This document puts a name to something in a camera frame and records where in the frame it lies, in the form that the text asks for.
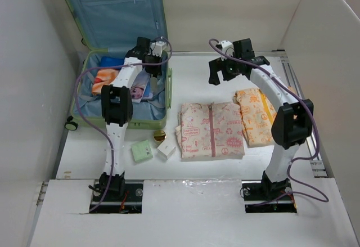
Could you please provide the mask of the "blue princess cloth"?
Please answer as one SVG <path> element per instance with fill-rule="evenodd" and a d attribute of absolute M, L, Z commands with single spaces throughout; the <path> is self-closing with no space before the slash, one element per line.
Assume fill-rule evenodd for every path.
<path fill-rule="evenodd" d="M 151 89 L 151 76 L 144 70 L 141 71 L 130 88 L 132 102 L 140 103 L 141 101 L 151 100 L 155 91 Z"/>

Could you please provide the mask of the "blue orange cloth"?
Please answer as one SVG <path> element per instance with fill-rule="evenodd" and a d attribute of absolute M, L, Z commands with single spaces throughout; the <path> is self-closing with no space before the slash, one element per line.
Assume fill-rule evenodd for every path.
<path fill-rule="evenodd" d="M 118 76 L 120 69 L 112 69 L 113 66 L 120 66 L 124 64 L 124 59 L 104 56 L 101 58 L 99 70 L 95 76 L 92 86 L 92 93 L 100 95 L 101 89 L 104 85 L 110 85 Z"/>

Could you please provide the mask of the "small clear perfume bottle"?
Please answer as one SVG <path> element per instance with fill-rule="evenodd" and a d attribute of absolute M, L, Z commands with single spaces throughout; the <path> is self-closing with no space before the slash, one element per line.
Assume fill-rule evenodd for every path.
<path fill-rule="evenodd" d="M 155 77 L 150 78 L 150 90 L 153 94 L 158 90 L 158 80 Z"/>

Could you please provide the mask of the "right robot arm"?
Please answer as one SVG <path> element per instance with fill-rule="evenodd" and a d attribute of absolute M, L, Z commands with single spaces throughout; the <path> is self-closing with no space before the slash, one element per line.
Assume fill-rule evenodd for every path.
<path fill-rule="evenodd" d="M 292 93 L 273 71 L 268 59 L 255 55 L 250 39 L 235 42 L 210 39 L 209 45 L 220 54 L 209 62 L 210 84 L 220 84 L 219 73 L 223 81 L 243 75 L 265 94 L 276 111 L 271 125 L 274 148 L 269 165 L 260 183 L 242 189 L 250 192 L 249 199 L 254 206 L 264 206 L 294 194 L 290 187 L 290 169 L 297 160 L 295 154 L 300 145 L 316 128 L 312 101 Z"/>

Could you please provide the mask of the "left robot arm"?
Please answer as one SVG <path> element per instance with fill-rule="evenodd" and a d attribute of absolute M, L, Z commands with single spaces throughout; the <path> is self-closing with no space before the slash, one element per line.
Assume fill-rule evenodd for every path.
<path fill-rule="evenodd" d="M 160 74 L 166 47 L 165 37 L 157 37 L 153 41 L 139 37 L 136 46 L 126 53 L 119 74 L 101 89 L 101 111 L 109 148 L 98 182 L 100 202 L 107 197 L 119 200 L 125 195 L 123 147 L 126 129 L 133 116 L 131 86 L 143 70 L 151 75 Z"/>

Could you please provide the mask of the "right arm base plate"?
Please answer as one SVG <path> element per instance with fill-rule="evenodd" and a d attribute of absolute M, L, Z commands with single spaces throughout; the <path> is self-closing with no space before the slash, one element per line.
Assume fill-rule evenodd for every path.
<path fill-rule="evenodd" d="M 240 195 L 244 199 L 245 213 L 297 213 L 292 195 L 285 195 L 285 190 L 267 194 L 261 181 L 243 181 Z"/>

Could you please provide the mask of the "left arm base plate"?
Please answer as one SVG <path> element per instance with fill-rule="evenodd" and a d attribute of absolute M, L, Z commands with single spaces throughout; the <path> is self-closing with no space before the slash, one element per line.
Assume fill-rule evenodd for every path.
<path fill-rule="evenodd" d="M 125 191 L 122 196 L 108 191 L 103 202 L 97 206 L 102 198 L 99 192 L 100 184 L 95 182 L 89 206 L 90 214 L 141 214 L 143 198 L 143 181 L 126 181 Z"/>

